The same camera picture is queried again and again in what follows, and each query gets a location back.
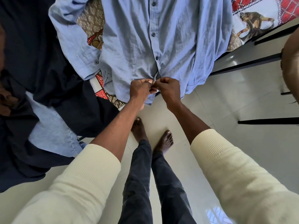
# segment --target bedsheet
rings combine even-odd
[[[267,32],[299,16],[299,0],[231,0],[233,7],[233,30],[227,51],[231,52],[249,39]],[[77,24],[88,36],[88,44],[98,49],[103,45],[105,16],[101,0],[90,0],[77,19]],[[125,105],[115,95],[103,88],[101,71],[95,76],[98,86],[96,96],[109,99],[117,108]]]

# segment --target foot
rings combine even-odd
[[[145,133],[144,125],[142,123],[142,120],[137,117],[137,119],[134,121],[131,132],[134,135],[134,138],[139,143],[141,140],[148,141],[147,135]]]
[[[172,133],[167,130],[160,138],[153,153],[161,151],[163,152],[163,154],[165,154],[172,145],[173,145]]]

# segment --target cream sweater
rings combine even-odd
[[[299,195],[215,130],[200,133],[191,150],[225,213],[237,223],[299,223]],[[97,223],[120,169],[112,153],[87,145],[13,223]]]

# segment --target dark gray trousers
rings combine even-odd
[[[163,153],[152,154],[151,146],[145,140],[133,152],[118,224],[153,223],[149,199],[151,168],[160,198],[163,224],[196,224],[180,180],[164,159]]]

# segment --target tiled floor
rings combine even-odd
[[[294,20],[285,27],[297,24]],[[287,37],[258,46],[246,44],[216,62],[214,69],[229,67],[281,51]],[[241,148],[262,167],[278,178],[286,187],[299,193],[299,127],[277,125],[238,125],[238,120],[299,117],[299,106],[281,77],[280,62],[274,62],[242,71],[211,76],[204,85],[186,94],[182,102],[209,126],[216,129],[231,143]],[[165,155],[174,173],[181,180],[198,224],[230,223],[228,219],[214,218],[223,212],[215,194],[190,151],[190,145],[178,121],[170,113],[161,95],[151,107],[139,113],[148,138],[154,146],[162,133],[173,133],[174,146]],[[116,224],[122,207],[122,191],[126,181],[132,152],[137,142],[130,134],[121,162],[121,172],[108,197],[100,224]],[[64,167],[53,168],[42,181],[26,183],[0,194],[0,223],[9,223],[20,208],[34,194],[45,190]],[[161,223],[160,203],[153,176],[151,194],[154,223]]]

